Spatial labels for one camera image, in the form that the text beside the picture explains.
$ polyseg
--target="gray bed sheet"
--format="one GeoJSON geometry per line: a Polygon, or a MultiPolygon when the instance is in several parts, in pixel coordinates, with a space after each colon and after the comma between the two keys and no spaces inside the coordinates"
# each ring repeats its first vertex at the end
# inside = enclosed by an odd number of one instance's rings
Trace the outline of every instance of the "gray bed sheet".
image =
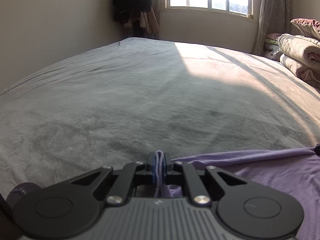
{"type": "Polygon", "coordinates": [[[129,38],[68,58],[0,95],[0,191],[48,186],[161,149],[172,158],[320,142],[320,95],[280,63],[129,38]]]}

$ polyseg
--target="beige comforter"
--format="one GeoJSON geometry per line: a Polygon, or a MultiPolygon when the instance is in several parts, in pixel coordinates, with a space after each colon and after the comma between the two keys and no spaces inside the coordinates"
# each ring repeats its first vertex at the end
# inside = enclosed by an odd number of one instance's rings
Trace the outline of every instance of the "beige comforter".
{"type": "Polygon", "coordinates": [[[305,36],[302,36],[302,35],[296,35],[296,37],[302,38],[302,39],[304,39],[304,40],[306,40],[306,41],[310,41],[310,42],[312,42],[313,44],[315,44],[315,45],[317,45],[318,47],[320,47],[320,41],[317,40],[317,39],[305,37],[305,36]]]}
{"type": "Polygon", "coordinates": [[[280,62],[296,77],[300,78],[305,83],[309,84],[310,86],[320,88],[320,73],[317,71],[310,70],[310,68],[306,65],[285,54],[282,54],[280,57],[280,62]]]}
{"type": "Polygon", "coordinates": [[[281,51],[305,66],[320,72],[320,47],[303,38],[283,34],[278,39],[281,51]]]}

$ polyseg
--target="pillow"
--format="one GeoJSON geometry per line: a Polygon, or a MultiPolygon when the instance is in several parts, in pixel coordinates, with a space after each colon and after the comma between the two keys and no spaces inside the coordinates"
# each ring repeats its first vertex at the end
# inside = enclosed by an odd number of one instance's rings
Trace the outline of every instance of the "pillow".
{"type": "Polygon", "coordinates": [[[278,41],[278,38],[281,36],[281,33],[270,33],[266,35],[266,38],[272,39],[274,41],[278,41]]]}
{"type": "Polygon", "coordinates": [[[275,40],[273,40],[271,38],[266,38],[264,40],[264,42],[267,43],[267,44],[278,45],[278,40],[275,41],[275,40]]]}
{"type": "Polygon", "coordinates": [[[293,19],[291,23],[301,31],[303,36],[320,40],[320,22],[309,19],[293,19]]]}

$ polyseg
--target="purple fabric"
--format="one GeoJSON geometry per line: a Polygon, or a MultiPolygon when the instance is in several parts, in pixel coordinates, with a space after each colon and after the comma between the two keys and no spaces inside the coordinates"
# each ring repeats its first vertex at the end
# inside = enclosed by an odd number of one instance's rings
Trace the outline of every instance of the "purple fabric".
{"type": "MultiPolygon", "coordinates": [[[[239,176],[295,197],[305,217],[298,232],[300,240],[320,239],[320,158],[314,148],[280,151],[250,150],[205,154],[175,159],[197,169],[208,165],[221,167],[239,176]]],[[[181,196],[177,187],[162,186],[162,196],[181,196]]]]}
{"type": "Polygon", "coordinates": [[[160,167],[160,163],[159,163],[159,151],[156,152],[155,156],[156,156],[156,160],[155,160],[155,176],[156,176],[156,191],[155,191],[155,195],[154,197],[158,197],[159,196],[159,193],[160,193],[160,176],[159,174],[161,174],[159,172],[159,167],[160,167]]]}

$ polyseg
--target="window sill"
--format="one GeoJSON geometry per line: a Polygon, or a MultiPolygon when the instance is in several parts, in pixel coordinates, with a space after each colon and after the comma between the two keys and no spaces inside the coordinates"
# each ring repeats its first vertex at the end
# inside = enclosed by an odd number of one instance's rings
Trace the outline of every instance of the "window sill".
{"type": "Polygon", "coordinates": [[[233,13],[233,12],[218,10],[218,9],[208,9],[208,8],[199,8],[199,7],[171,7],[171,8],[162,9],[162,12],[165,12],[165,13],[166,12],[196,12],[196,11],[197,12],[202,11],[205,13],[218,13],[226,17],[241,19],[244,21],[252,22],[252,23],[257,23],[256,19],[254,18],[250,18],[238,13],[233,13]]]}

